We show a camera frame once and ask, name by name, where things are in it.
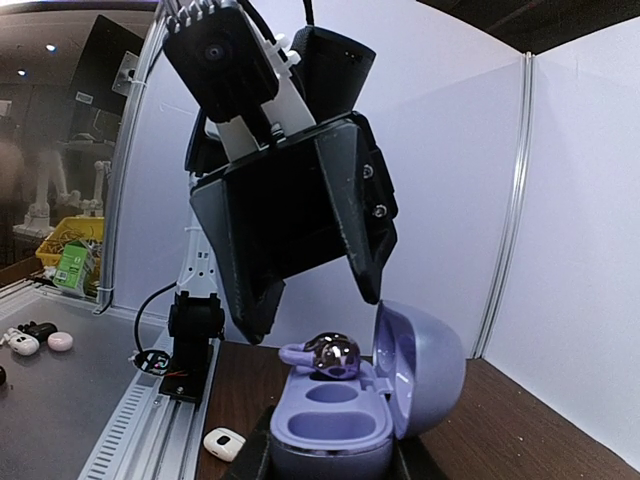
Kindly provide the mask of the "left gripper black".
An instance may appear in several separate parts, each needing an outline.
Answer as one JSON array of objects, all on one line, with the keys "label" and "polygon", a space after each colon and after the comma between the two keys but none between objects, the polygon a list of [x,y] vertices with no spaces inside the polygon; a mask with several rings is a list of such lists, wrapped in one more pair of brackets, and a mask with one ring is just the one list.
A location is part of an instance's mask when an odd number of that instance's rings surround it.
[{"label": "left gripper black", "polygon": [[398,205],[364,115],[340,115],[199,179],[190,204],[249,343],[271,333],[283,279],[339,257],[363,300],[380,301]]}]

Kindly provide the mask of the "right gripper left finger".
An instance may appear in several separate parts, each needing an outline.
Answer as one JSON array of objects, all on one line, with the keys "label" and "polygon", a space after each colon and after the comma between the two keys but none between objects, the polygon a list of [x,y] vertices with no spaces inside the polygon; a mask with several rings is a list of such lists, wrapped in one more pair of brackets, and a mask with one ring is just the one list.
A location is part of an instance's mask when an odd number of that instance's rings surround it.
[{"label": "right gripper left finger", "polygon": [[268,406],[249,434],[235,459],[227,469],[227,478],[233,480],[268,480],[274,478],[271,462],[270,422],[274,406]]}]

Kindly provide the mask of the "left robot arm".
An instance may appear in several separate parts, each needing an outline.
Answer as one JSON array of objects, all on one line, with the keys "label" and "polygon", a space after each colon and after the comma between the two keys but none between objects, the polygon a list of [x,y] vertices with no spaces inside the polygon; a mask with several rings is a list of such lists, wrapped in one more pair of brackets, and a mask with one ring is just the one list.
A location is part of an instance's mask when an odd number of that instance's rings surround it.
[{"label": "left robot arm", "polygon": [[163,49],[200,105],[190,204],[222,282],[176,295],[171,371],[205,370],[226,319],[260,343],[286,279],[339,257],[377,303],[398,207],[369,122],[354,109],[374,52],[315,26],[289,50],[248,26],[177,26]]}]

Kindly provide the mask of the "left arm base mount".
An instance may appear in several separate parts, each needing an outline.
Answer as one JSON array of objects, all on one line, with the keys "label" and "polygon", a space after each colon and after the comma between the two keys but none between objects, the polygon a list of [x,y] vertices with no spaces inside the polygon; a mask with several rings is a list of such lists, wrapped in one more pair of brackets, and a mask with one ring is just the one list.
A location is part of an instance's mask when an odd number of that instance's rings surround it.
[{"label": "left arm base mount", "polygon": [[172,400],[199,405],[203,399],[213,346],[209,345],[204,361],[180,366],[168,352],[148,349],[136,353],[131,361],[141,372],[161,379],[158,392]]}]

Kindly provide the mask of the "purple earbud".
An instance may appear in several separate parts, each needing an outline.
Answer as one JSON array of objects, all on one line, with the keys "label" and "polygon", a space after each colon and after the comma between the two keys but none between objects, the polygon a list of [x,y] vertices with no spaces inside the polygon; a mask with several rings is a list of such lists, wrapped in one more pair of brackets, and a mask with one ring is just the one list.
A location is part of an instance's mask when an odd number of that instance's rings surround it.
[{"label": "purple earbud", "polygon": [[360,372],[358,343],[337,332],[325,332],[304,343],[284,345],[278,355],[285,364],[312,369],[334,380],[351,380]]}]

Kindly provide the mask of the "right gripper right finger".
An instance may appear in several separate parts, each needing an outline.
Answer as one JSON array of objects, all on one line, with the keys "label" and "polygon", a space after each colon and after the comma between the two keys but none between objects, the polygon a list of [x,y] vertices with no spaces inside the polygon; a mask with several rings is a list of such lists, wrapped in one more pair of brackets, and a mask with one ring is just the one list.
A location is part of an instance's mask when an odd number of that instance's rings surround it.
[{"label": "right gripper right finger", "polygon": [[392,478],[397,480],[448,480],[419,437],[394,441]]}]

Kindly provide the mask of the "lavender earbud charging case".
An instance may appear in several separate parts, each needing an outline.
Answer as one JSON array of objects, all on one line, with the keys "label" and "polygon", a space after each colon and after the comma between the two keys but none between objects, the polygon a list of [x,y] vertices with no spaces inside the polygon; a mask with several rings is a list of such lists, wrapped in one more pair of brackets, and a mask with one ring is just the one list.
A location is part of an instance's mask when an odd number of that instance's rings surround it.
[{"label": "lavender earbud charging case", "polygon": [[466,354],[444,321],[382,301],[371,360],[351,380],[290,366],[270,422],[279,479],[383,479],[394,441],[439,425],[461,395]]}]

